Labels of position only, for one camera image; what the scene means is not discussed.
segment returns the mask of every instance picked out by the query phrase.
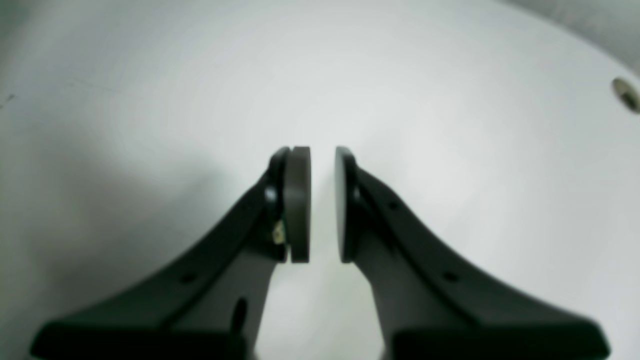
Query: white table surface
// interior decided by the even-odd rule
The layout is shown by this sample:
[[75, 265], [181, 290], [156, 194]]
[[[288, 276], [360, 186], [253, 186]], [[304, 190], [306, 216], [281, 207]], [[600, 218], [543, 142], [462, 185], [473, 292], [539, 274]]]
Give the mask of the white table surface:
[[379, 358], [337, 250], [336, 145], [498, 278], [640, 356], [640, 82], [493, 1], [59, 0], [0, 52], [0, 359], [212, 227], [282, 145], [312, 149], [312, 252], [278, 265], [261, 360]]

